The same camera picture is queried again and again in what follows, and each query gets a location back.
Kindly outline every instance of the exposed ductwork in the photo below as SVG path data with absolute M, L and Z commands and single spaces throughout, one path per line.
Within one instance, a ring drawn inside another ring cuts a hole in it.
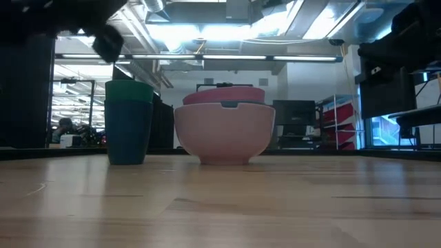
M 156 13 L 164 9 L 165 4 L 163 0 L 142 0 L 144 5 L 150 12 Z

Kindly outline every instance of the shelving unit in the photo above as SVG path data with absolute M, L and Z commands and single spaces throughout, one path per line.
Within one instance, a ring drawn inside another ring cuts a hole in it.
M 354 136 L 354 134 L 365 132 L 364 130 L 354 128 L 353 123 L 343 123 L 348 118 L 354 116 L 351 101 L 356 98 L 358 98 L 356 95 L 334 94 L 316 103 L 319 112 L 319 128 L 323 145 L 335 143 L 336 149 L 339 150 L 340 146 L 348 145 L 346 141 Z M 335 135 L 335 138 L 331 137 L 330 141 L 325 138 L 325 134 L 329 129 L 333 129 Z

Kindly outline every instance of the blue cup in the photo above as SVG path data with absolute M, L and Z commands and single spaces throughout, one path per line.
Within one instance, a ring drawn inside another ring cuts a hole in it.
M 107 155 L 110 164 L 144 163 L 150 138 L 153 103 L 106 100 L 104 106 Z

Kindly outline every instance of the metal rack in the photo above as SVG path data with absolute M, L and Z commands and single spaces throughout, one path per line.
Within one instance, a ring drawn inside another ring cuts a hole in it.
M 339 142 L 338 142 L 338 133 L 339 132 L 346 132 L 346 133 L 363 133 L 364 130 L 338 130 L 338 117 L 337 117 L 337 105 L 346 103 L 347 101 L 351 101 L 355 98 L 358 98 L 358 95 L 350 95 L 350 94 L 334 94 L 326 99 L 323 99 L 316 103 L 316 107 L 319 111 L 319 117 L 320 117 L 320 132 L 323 132 L 323 130 L 326 127 L 335 127 L 335 133 L 336 133 L 336 149 L 339 150 Z M 334 107 L 334 120 L 333 124 L 328 125 L 325 127 L 325 123 L 323 123 L 323 110 L 325 108 L 331 108 Z

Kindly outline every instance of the table surface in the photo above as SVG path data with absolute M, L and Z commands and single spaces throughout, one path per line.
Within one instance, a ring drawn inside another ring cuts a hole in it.
M 440 247 L 441 164 L 105 155 L 0 162 L 0 247 Z

